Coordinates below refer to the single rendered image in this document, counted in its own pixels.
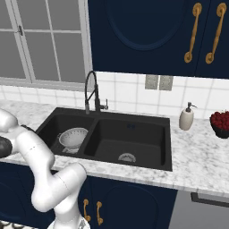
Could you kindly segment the white colander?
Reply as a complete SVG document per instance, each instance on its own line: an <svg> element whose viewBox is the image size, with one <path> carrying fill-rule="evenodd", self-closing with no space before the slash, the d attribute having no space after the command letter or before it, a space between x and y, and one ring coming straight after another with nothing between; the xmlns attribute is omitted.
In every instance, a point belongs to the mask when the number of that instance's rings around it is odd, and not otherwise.
<svg viewBox="0 0 229 229"><path fill-rule="evenodd" d="M68 149L76 149L81 146L88 134L85 128L75 127L59 133L57 138L62 146Z"/></svg>

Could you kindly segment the white framed window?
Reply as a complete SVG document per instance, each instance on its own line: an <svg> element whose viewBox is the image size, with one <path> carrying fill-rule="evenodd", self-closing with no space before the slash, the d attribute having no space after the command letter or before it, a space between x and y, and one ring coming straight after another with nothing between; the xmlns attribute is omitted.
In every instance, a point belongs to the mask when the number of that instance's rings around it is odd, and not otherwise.
<svg viewBox="0 0 229 229"><path fill-rule="evenodd" d="M87 0L0 0L0 84L83 91L91 69Z"/></svg>

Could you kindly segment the black bowl of red fruit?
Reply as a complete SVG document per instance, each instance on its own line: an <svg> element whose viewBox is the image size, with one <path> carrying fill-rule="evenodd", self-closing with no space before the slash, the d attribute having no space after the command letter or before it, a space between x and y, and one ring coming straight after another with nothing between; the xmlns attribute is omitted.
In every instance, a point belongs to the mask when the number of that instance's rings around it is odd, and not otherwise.
<svg viewBox="0 0 229 229"><path fill-rule="evenodd" d="M229 111L214 112L209 117L209 121L218 138L229 138Z"/></svg>

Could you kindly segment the navy base cupboard door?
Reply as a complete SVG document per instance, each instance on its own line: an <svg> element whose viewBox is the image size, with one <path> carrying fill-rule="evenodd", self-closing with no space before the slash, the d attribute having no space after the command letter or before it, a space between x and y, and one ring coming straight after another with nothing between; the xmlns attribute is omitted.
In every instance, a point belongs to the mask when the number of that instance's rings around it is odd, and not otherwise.
<svg viewBox="0 0 229 229"><path fill-rule="evenodd" d="M90 177L96 229L168 229L177 191ZM104 222L98 225L97 202Z"/></svg>
<svg viewBox="0 0 229 229"><path fill-rule="evenodd" d="M54 210L37 211L31 204L34 177L27 165L0 162L0 219L19 225L47 229Z"/></svg>

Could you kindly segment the grey dishwasher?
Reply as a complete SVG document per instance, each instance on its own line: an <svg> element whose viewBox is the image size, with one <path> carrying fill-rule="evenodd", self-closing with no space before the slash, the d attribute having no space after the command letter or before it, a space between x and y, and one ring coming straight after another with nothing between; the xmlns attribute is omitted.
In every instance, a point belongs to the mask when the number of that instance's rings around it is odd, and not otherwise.
<svg viewBox="0 0 229 229"><path fill-rule="evenodd" d="M202 199L229 203L229 198L197 194ZM192 202L191 192L178 191L169 229L229 229L229 208Z"/></svg>

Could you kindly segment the white soap dispenser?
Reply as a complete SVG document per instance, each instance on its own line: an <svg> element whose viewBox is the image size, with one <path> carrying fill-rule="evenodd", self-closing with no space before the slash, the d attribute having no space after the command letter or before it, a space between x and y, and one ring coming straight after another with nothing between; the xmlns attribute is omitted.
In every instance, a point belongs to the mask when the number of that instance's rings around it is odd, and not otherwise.
<svg viewBox="0 0 229 229"><path fill-rule="evenodd" d="M188 103L187 107L184 108L179 117L179 127L183 131L188 131L193 123L194 113L191 107L196 107L191 102Z"/></svg>

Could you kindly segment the navy narrow wall cupboard door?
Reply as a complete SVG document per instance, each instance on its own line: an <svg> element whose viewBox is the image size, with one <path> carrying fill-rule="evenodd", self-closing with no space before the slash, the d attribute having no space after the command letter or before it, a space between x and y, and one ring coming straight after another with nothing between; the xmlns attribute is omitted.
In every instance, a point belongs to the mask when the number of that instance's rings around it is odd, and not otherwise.
<svg viewBox="0 0 229 229"><path fill-rule="evenodd" d="M229 0L211 0L196 77L229 79Z"/></svg>

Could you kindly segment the grey wall socket plate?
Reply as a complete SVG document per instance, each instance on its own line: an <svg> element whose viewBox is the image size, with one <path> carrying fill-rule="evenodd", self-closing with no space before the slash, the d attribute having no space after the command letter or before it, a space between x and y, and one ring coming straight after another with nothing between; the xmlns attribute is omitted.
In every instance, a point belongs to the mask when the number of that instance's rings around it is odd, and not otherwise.
<svg viewBox="0 0 229 229"><path fill-rule="evenodd" d="M174 80L173 76L161 75L160 82L159 82L159 89L171 91L173 86L173 80Z"/></svg>
<svg viewBox="0 0 229 229"><path fill-rule="evenodd" d="M157 89L158 76L147 74L145 79L145 89Z"/></svg>

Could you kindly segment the black double sink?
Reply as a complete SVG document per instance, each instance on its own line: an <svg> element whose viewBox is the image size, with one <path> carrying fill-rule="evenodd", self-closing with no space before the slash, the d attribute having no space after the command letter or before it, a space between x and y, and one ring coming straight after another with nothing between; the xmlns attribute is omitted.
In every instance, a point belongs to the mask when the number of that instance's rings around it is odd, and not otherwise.
<svg viewBox="0 0 229 229"><path fill-rule="evenodd" d="M65 149L58 137L71 128L88 134L76 153ZM172 150L170 120L163 117L85 112L56 108L36 134L54 154L88 160L170 171Z"/></svg>

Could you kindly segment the black spring faucet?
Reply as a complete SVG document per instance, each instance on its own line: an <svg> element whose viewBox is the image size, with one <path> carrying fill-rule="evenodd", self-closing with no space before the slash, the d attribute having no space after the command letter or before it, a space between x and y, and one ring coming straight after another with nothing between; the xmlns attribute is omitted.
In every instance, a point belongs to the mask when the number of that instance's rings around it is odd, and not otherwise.
<svg viewBox="0 0 229 229"><path fill-rule="evenodd" d="M94 90L91 92L90 96L87 95L88 93L88 82L89 82L89 77L90 75L93 75L94 77ZM85 80L85 111L86 114L89 114L89 100L91 99L92 96L95 96L95 110L96 113L99 114L101 109L108 109L108 101L104 105L100 104L100 99L99 99L99 94L98 94L98 82L97 82L97 75L94 71L90 71L86 77Z"/></svg>

